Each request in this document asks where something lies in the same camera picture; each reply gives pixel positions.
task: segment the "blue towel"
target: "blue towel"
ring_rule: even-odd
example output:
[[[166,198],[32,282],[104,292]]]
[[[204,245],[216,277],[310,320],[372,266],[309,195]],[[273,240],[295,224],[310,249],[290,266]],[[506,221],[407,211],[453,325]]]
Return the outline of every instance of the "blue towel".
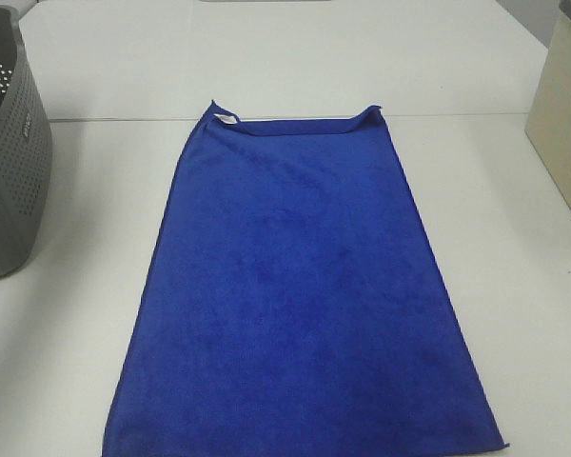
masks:
[[[505,446],[379,107],[242,122],[175,171],[104,457]]]

